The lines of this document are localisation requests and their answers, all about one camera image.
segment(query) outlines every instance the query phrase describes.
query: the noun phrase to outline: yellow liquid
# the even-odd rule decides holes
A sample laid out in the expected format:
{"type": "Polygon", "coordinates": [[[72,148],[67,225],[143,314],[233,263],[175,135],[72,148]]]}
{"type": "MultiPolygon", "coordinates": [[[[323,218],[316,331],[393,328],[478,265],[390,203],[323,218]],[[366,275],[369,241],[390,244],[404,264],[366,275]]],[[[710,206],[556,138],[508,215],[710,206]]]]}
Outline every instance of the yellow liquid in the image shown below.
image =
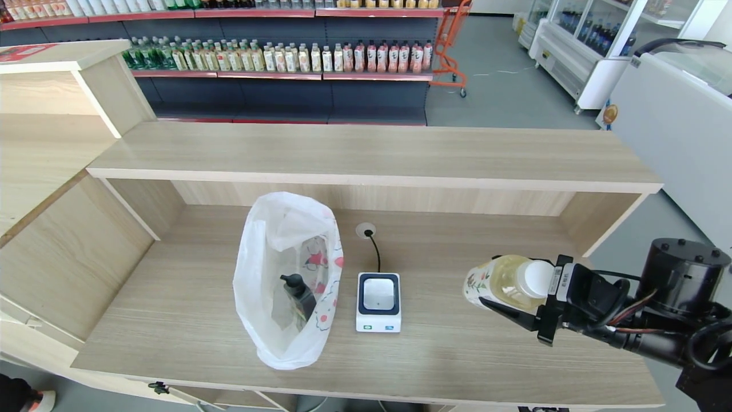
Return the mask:
{"type": "Polygon", "coordinates": [[[531,298],[518,288],[516,271],[526,262],[531,262],[531,259],[515,254],[507,254],[495,259],[488,286],[492,294],[499,300],[524,312],[533,312],[539,305],[544,304],[546,298],[531,298]]]}

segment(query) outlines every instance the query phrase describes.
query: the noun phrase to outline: orange shopping cart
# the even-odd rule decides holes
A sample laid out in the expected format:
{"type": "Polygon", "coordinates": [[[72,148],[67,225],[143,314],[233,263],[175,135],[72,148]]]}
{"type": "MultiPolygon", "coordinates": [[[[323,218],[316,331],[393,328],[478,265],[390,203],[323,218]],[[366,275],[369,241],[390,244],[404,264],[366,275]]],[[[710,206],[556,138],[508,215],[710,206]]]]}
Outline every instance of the orange shopping cart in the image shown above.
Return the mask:
{"type": "Polygon", "coordinates": [[[440,62],[439,67],[433,73],[440,75],[452,73],[452,83],[447,81],[431,81],[430,85],[460,87],[460,96],[464,98],[468,95],[465,89],[467,83],[466,76],[458,70],[458,61],[447,55],[447,51],[455,44],[458,37],[460,27],[462,27],[465,17],[470,13],[472,0],[462,0],[459,5],[446,6],[449,0],[443,1],[444,14],[437,31],[437,40],[435,41],[435,56],[440,62]]]}

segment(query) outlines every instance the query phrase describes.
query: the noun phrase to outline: white bottle cap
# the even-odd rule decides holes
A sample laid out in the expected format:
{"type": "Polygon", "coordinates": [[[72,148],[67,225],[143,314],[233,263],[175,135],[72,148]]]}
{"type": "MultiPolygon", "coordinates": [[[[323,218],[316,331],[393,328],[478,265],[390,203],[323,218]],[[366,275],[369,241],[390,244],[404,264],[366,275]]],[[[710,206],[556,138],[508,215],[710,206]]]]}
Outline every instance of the white bottle cap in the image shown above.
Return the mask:
{"type": "Polygon", "coordinates": [[[523,263],[516,270],[516,282],[521,292],[534,299],[546,298],[554,267],[543,260],[523,263]]]}

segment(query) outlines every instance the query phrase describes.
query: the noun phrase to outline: white wall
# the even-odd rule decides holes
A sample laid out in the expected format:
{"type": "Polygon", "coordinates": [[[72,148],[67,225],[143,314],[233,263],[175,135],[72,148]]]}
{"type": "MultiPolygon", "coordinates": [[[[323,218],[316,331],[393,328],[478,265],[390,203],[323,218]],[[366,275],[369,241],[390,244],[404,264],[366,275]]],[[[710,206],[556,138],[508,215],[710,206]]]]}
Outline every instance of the white wall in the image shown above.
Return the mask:
{"type": "Polygon", "coordinates": [[[732,1],[727,2],[705,39],[726,43],[732,50],[732,1]]]}

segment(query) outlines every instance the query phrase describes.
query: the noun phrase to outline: pink bottle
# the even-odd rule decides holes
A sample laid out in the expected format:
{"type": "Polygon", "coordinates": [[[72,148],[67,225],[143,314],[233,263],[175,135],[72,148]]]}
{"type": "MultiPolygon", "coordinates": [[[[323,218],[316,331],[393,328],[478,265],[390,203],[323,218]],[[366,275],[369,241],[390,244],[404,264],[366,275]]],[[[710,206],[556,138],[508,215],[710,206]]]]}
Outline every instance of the pink bottle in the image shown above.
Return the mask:
{"type": "Polygon", "coordinates": [[[354,49],[354,68],[358,73],[363,73],[364,71],[364,49],[364,43],[359,40],[359,44],[354,49]]]}
{"type": "Polygon", "coordinates": [[[386,40],[381,41],[381,45],[376,51],[376,71],[379,73],[386,73],[386,55],[389,53],[389,46],[386,45],[386,40]]]}
{"type": "Polygon", "coordinates": [[[415,42],[412,47],[412,73],[422,72],[422,58],[424,57],[424,54],[422,46],[419,45],[419,42],[415,42]]]}
{"type": "Polygon", "coordinates": [[[399,46],[397,40],[394,40],[392,47],[389,49],[389,73],[396,73],[399,65],[399,46]]]}
{"type": "Polygon", "coordinates": [[[427,41],[424,48],[424,54],[422,56],[422,70],[429,70],[432,68],[432,44],[427,41]]]}
{"type": "Polygon", "coordinates": [[[369,41],[368,49],[366,49],[366,57],[368,58],[368,71],[374,73],[376,71],[376,46],[373,40],[369,41]]]}
{"type": "Polygon", "coordinates": [[[409,45],[407,45],[407,42],[404,42],[402,44],[402,47],[399,49],[399,73],[407,73],[407,70],[409,69],[409,45]]]}
{"type": "Polygon", "coordinates": [[[343,71],[351,72],[354,69],[354,50],[350,43],[343,46],[343,71]]]}

